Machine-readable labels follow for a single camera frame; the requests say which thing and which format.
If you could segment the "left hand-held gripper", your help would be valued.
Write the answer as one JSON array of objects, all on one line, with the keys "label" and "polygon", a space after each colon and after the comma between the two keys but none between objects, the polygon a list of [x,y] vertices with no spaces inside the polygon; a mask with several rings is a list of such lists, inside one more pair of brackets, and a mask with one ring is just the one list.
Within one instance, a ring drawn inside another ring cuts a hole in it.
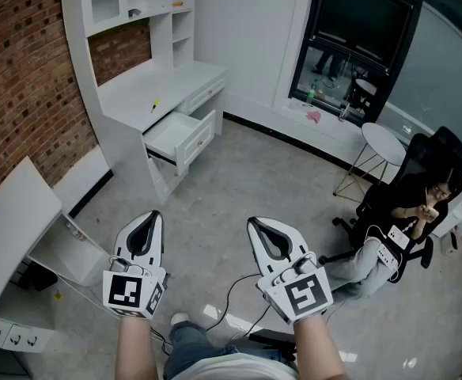
[{"label": "left hand-held gripper", "polygon": [[110,268],[103,272],[104,307],[121,317],[150,320],[170,277],[160,266],[163,252],[164,220],[159,211],[139,215],[122,228],[115,240],[116,256],[110,257]]}]

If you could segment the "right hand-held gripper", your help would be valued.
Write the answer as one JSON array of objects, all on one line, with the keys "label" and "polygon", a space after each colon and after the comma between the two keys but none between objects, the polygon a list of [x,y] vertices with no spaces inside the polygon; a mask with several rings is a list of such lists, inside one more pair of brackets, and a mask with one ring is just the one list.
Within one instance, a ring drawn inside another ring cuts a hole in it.
[{"label": "right hand-held gripper", "polygon": [[[314,252],[306,253],[298,230],[272,218],[250,217],[247,233],[259,272],[266,274],[256,286],[285,323],[294,324],[333,304],[326,271]],[[295,261],[274,270],[284,260]]]}]

